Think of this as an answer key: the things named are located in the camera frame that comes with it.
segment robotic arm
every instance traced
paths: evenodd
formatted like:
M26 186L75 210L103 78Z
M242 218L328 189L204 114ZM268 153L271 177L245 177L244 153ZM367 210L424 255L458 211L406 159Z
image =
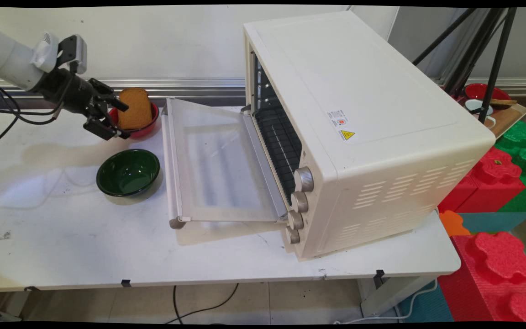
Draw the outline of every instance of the robotic arm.
M68 69L60 66L67 63ZM96 79L85 81L76 73L86 71L86 43L79 35L58 42L45 32L34 48L11 39L0 32L0 77L17 87L44 96L72 113L86 117L83 127L98 137L128 138L108 114L108 104L126 111L113 89Z

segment white wall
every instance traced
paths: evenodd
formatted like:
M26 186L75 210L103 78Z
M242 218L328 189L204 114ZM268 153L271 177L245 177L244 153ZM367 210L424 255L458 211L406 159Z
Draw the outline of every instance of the white wall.
M471 77L490 75L502 31L502 27L496 31L474 66ZM517 8L513 27L509 33L509 42L507 42L503 62L500 65L499 77L526 78L526 7Z
M427 48L465 8L401 7L389 37L389 43L405 58L413 61ZM418 67L429 77L438 78L444 72L449 57L457 51L465 28L473 17L468 17L460 27L451 33ZM502 27L494 34L478 59L470 77L488 79L499 44ZM517 9L509 42L503 56L499 79L526 81L526 7Z
M42 32L81 35L87 77L242 78L242 24L342 11L346 5L173 5L0 8L0 30L34 46ZM387 39L397 6L354 6Z

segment warning label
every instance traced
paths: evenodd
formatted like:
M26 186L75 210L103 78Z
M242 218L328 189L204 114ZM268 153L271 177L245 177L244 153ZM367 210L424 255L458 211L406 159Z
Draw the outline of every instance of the warning label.
M353 137L355 133L351 133L350 131L343 131L341 130L340 133L342 134L342 137L344 137L345 140L348 140L350 137Z
M343 128L344 129L347 129L349 127L352 128L350 121L344 114L343 110L330 111L330 112L326 112L326 114L328 115L328 118L330 119L330 123L332 123L332 127L336 129L336 131L338 132L338 135L340 135L340 138L342 138L342 140L347 141L350 139L350 137L354 136L355 133L342 130Z

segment white mug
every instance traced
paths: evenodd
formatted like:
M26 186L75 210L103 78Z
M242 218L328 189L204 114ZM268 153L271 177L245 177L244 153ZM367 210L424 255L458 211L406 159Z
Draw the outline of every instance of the white mug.
M482 107L482 101L481 100L467 100L464 105L466 106L468 110L473 111L473 110L477 110ZM492 129L496 125L496 119L490 116L492 112L493 112L492 106L489 105L488 112L486 113L486 119L492 121L492 125L488 127L488 129Z

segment wooden tray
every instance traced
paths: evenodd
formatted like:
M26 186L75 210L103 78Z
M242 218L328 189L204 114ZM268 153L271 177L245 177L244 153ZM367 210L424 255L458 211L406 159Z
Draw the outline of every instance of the wooden tray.
M496 125L490 129L492 133L498 139L501 137L507 130L510 129L517 121L519 121L526 114L526 107L515 104L506 110L495 110L490 116L496 120ZM486 120L484 122L486 127L490 127L492 122Z

